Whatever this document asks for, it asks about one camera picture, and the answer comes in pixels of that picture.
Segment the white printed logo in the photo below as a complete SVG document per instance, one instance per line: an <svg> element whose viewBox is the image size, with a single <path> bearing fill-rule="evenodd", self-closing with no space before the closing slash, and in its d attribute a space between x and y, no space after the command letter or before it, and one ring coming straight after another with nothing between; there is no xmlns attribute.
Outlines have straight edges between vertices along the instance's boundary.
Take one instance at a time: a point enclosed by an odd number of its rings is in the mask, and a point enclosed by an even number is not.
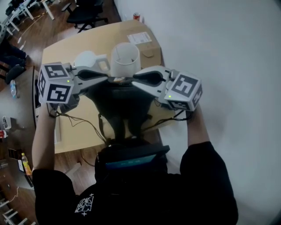
<svg viewBox="0 0 281 225"><path fill-rule="evenodd" d="M87 211L92 210L92 204L93 204L94 195L90 194L90 197L82 199L79 204L77 205L77 208L75 210L76 213L81 213L83 216L87 215Z"/></svg>

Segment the plastic bottle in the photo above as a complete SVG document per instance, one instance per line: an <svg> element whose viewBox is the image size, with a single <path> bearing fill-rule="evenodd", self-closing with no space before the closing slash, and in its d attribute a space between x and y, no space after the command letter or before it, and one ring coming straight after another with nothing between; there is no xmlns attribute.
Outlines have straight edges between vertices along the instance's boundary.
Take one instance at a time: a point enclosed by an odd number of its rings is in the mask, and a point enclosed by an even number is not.
<svg viewBox="0 0 281 225"><path fill-rule="evenodd" d="M13 98L16 98L17 90L16 90L15 80L11 80L10 87L11 87L11 94L12 94Z"/></svg>
<svg viewBox="0 0 281 225"><path fill-rule="evenodd" d="M6 131L0 131L0 138L6 138L7 136L8 135Z"/></svg>
<svg viewBox="0 0 281 225"><path fill-rule="evenodd" d="M22 153L22 164L25 167L26 175L28 175L28 176L32 175L31 169L30 169L29 164L28 164L28 160L27 160L27 158L26 158L24 153Z"/></svg>

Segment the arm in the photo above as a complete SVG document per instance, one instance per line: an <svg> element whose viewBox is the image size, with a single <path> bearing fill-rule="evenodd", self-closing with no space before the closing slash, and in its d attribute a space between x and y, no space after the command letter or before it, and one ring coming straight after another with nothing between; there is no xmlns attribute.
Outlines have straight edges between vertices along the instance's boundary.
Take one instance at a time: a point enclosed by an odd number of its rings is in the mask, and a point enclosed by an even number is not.
<svg viewBox="0 0 281 225"><path fill-rule="evenodd" d="M34 169L54 169L54 128L56 119L49 116L47 104L42 104L32 145Z"/></svg>
<svg viewBox="0 0 281 225"><path fill-rule="evenodd" d="M56 119L42 104L32 146L32 173L36 195L35 210L40 224L71 224L75 192L71 180L54 170L54 129Z"/></svg>
<svg viewBox="0 0 281 225"><path fill-rule="evenodd" d="M187 137L188 146L210 141L200 105L187 125Z"/></svg>
<svg viewBox="0 0 281 225"><path fill-rule="evenodd" d="M187 125L188 149L180 173L191 215L208 223L236 224L238 210L223 159L209 141L200 106Z"/></svg>

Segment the white pitcher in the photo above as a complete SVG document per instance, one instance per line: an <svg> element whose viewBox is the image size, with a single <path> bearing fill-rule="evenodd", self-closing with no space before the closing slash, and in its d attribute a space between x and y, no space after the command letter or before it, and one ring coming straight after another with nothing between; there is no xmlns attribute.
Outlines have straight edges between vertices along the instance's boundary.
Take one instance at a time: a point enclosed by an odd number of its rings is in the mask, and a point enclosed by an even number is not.
<svg viewBox="0 0 281 225"><path fill-rule="evenodd" d="M102 62L105 63L106 67L101 67ZM105 73L110 70L110 64L108 62L106 54L96 55L92 51L81 52L76 57L73 65L74 67L87 66L101 73Z"/></svg>

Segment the white wall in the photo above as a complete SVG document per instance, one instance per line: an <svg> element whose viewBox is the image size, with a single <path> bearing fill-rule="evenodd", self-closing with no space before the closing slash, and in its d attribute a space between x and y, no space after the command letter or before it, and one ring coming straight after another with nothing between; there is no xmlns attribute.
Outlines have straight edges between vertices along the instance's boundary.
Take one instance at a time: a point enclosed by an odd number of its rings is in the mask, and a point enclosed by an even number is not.
<svg viewBox="0 0 281 225"><path fill-rule="evenodd" d="M274 0L115 0L122 19L144 17L165 65L203 82L210 138L225 160L239 224L268 224L281 209L281 10ZM162 140L179 166L185 123Z"/></svg>
<svg viewBox="0 0 281 225"><path fill-rule="evenodd" d="M0 0L0 22L3 22L6 18L6 9L11 0Z"/></svg>

